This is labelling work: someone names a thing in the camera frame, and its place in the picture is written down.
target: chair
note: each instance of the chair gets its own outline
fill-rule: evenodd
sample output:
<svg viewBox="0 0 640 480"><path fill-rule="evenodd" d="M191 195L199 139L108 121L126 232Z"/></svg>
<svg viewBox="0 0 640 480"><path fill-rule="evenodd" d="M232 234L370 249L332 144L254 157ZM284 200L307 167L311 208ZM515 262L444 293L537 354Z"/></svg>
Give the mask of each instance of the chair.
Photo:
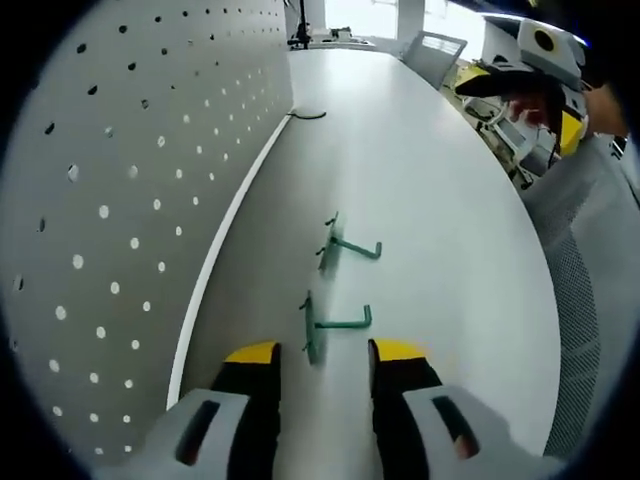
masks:
<svg viewBox="0 0 640 480"><path fill-rule="evenodd" d="M435 89L467 46L467 41L439 33L419 32L402 56L402 61Z"/></svg>
<svg viewBox="0 0 640 480"><path fill-rule="evenodd" d="M522 198L547 257L560 320L560 386L545 454L566 459L615 386L636 334L640 207L598 137Z"/></svg>

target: black cable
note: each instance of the black cable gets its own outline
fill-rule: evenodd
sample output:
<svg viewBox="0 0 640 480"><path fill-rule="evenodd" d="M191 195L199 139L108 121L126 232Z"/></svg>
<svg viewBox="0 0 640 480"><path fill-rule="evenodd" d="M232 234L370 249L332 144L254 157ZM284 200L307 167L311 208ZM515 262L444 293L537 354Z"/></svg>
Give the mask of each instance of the black cable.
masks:
<svg viewBox="0 0 640 480"><path fill-rule="evenodd" d="M296 112L287 113L290 117L299 118L300 120L316 120L327 116L327 112L318 113L315 115L300 115Z"/></svg>

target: pegboard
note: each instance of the pegboard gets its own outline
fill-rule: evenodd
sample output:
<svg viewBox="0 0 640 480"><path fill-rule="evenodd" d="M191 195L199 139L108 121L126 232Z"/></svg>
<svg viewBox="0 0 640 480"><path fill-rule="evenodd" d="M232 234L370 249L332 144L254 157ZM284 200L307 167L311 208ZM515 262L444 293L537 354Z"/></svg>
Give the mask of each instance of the pegboard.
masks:
<svg viewBox="0 0 640 480"><path fill-rule="evenodd" d="M102 1L43 67L0 179L2 305L87 465L165 410L203 260L291 105L280 0Z"/></svg>

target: window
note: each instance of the window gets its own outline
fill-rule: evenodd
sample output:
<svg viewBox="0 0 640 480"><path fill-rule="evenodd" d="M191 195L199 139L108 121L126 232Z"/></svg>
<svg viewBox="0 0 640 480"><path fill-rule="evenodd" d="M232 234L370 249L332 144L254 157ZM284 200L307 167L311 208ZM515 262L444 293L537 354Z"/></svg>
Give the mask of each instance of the window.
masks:
<svg viewBox="0 0 640 480"><path fill-rule="evenodd" d="M326 0L327 28L351 27L354 36L395 39L398 0Z"/></svg>
<svg viewBox="0 0 640 480"><path fill-rule="evenodd" d="M425 9L425 31L466 40L467 46L460 55L463 60L482 58L485 26L482 15L446 0L426 0Z"/></svg>

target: white table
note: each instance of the white table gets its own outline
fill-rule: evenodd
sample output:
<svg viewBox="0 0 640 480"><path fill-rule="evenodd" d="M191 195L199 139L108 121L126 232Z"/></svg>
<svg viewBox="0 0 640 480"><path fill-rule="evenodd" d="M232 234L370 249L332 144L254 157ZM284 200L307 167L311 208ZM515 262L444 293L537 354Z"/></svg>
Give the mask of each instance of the white table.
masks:
<svg viewBox="0 0 640 480"><path fill-rule="evenodd" d="M296 105L328 115L292 120L249 190L201 307L220 323L196 322L201 354L187 373L252 341L283 343L277 479L379 478L366 344L374 336L422 346L444 382L466 387L520 445L542 453L558 395L558 317L536 232L502 167L395 58L289 58ZM383 253L370 262L344 251L334 278L321 279L313 251L335 209L347 240L382 241ZM265 212L268 225L256 226ZM368 331L330 331L315 368L293 304L308 287L329 320L354 320L366 303L373 312Z"/></svg>

